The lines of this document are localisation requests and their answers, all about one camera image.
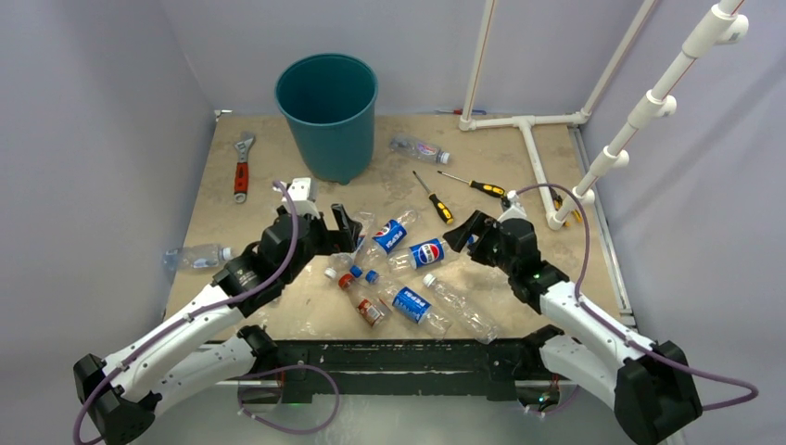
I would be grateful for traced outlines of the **clear crushed bottle white cap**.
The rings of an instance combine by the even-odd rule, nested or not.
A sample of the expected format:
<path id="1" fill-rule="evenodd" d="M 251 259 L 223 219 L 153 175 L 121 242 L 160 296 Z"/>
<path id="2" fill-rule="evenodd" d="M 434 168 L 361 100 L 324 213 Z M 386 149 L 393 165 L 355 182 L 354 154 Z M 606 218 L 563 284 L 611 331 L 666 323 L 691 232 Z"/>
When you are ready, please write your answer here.
<path id="1" fill-rule="evenodd" d="M 463 291 L 428 273 L 423 283 L 476 341 L 488 345 L 499 336 L 498 324 L 474 304 Z"/>

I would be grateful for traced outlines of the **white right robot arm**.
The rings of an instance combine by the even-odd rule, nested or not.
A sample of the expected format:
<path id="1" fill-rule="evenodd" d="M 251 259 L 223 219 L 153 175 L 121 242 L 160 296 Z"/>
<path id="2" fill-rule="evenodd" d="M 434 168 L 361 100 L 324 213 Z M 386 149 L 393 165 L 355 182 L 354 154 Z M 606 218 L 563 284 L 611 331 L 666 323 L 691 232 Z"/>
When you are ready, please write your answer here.
<path id="1" fill-rule="evenodd" d="M 614 413 L 636 444 L 658 444 L 704 412 L 685 353 L 620 324 L 577 290 L 567 274 L 541 257 L 534 226 L 507 212 L 494 219 L 479 210 L 444 234 L 456 252 L 497 268 L 516 298 L 566 333 L 523 348 L 531 376 L 565 376 Z"/>

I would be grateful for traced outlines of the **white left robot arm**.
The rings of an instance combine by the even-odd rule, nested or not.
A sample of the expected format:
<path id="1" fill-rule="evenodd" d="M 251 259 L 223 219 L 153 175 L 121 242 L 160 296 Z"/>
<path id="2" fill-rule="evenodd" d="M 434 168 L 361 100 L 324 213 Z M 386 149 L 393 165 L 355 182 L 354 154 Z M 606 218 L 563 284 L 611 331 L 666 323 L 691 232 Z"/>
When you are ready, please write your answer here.
<path id="1" fill-rule="evenodd" d="M 174 405 L 220 381 L 306 370 L 283 363 L 278 345 L 258 325 L 242 327 L 210 350 L 201 347 L 280 297 L 315 256 L 356 249 L 366 224 L 351 219 L 340 204 L 331 210 L 335 230 L 326 227 L 320 212 L 292 213 L 280 206 L 260 240 L 227 262 L 185 307 L 122 350 L 78 360 L 73 374 L 82 407 L 73 442 L 83 442 L 84 419 L 99 433 L 95 443 L 128 444 Z"/>

